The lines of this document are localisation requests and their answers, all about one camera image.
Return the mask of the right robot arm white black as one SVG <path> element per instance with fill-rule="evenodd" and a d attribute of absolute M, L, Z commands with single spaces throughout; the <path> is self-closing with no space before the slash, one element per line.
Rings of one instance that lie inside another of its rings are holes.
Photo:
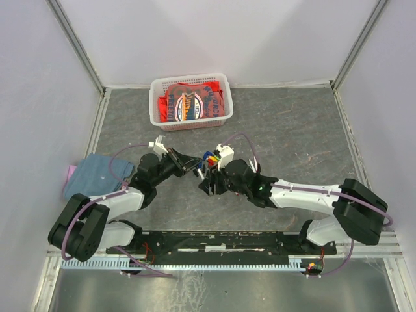
<path fill-rule="evenodd" d="M 355 179 L 340 185 L 305 185 L 262 175 L 242 159 L 208 169 L 198 185 L 207 195 L 233 192 L 260 208 L 297 208 L 325 215 L 308 220 L 297 238 L 300 251 L 312 254 L 331 241 L 353 240 L 375 246 L 391 223 L 387 203 Z"/>

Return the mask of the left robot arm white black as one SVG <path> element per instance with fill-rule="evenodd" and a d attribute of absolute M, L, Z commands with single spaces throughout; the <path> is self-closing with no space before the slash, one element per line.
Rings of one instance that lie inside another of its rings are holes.
<path fill-rule="evenodd" d="M 48 233 L 47 241 L 65 260 L 89 260 L 98 249 L 121 246 L 130 254 L 141 251 L 139 230 L 114 218 L 146 208 L 157 195 L 156 187 L 172 176 L 183 177 L 202 163 L 199 157 L 183 155 L 174 148 L 143 155 L 131 181 L 122 190 L 88 197 L 74 194 Z"/>

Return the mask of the blue marker cap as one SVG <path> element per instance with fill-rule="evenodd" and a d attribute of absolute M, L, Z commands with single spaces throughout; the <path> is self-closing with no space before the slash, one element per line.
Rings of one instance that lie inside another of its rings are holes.
<path fill-rule="evenodd" d="M 208 158 L 208 156 L 210 155 L 210 152 L 209 151 L 206 151 L 205 153 L 204 153 L 204 155 L 203 155 L 203 157 L 202 157 L 202 159 L 205 161 L 207 158 Z"/>

